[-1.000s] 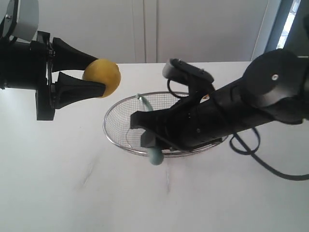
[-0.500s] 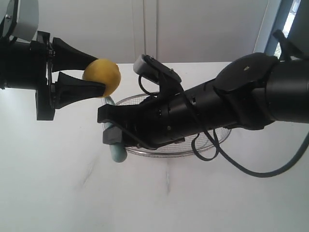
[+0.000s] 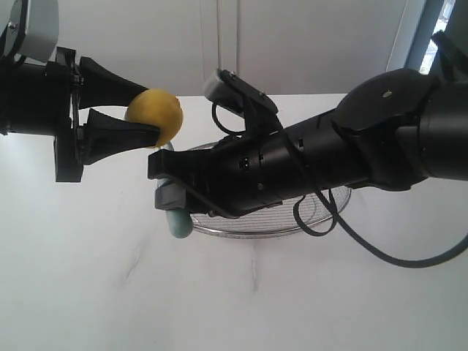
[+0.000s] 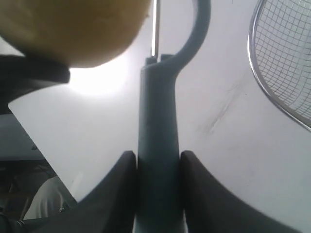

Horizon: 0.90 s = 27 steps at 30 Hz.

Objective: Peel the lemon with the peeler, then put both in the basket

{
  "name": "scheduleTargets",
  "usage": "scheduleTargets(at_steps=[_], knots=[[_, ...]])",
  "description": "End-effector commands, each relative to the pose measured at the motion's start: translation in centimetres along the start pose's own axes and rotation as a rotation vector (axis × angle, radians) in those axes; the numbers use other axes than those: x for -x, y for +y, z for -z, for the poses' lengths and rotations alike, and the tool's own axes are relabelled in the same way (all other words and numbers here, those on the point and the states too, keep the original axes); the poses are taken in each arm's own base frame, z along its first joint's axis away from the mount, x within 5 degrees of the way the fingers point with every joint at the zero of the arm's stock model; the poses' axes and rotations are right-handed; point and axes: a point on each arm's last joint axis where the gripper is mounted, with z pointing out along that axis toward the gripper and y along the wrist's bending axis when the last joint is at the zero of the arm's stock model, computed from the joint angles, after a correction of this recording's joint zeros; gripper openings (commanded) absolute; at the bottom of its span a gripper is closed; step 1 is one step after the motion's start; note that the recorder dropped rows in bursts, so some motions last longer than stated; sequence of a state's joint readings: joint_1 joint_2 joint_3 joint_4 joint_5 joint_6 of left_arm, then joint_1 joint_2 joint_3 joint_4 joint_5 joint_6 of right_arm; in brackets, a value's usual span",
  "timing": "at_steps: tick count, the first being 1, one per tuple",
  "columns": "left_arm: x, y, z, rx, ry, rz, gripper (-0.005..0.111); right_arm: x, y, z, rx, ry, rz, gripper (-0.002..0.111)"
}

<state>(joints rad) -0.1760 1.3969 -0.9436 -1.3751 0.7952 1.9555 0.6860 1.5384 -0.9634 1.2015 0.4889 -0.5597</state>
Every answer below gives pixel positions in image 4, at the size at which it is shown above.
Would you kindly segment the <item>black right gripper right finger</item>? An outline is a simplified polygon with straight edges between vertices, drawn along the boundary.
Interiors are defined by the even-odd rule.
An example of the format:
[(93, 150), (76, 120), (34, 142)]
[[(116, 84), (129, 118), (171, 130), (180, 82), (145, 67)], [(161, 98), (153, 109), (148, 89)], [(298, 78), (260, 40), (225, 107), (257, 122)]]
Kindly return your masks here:
[(181, 193), (190, 233), (296, 233), (226, 189), (190, 150), (180, 156)]

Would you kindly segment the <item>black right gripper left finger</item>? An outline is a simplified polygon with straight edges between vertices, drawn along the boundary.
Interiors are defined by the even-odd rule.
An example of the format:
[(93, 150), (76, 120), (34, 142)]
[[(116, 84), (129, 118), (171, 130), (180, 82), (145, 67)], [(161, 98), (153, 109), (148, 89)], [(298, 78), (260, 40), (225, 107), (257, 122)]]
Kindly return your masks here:
[(26, 220), (26, 233), (130, 233), (137, 203), (136, 156), (125, 151), (79, 203), (55, 217)]

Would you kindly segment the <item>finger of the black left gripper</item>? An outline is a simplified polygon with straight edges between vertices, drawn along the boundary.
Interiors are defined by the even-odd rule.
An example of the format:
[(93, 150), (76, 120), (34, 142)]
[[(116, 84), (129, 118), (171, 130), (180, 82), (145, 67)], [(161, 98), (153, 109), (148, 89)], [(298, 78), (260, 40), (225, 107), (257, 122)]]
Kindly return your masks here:
[(0, 113), (10, 114), (8, 104), (31, 92), (69, 82), (69, 68), (33, 57), (0, 56)]

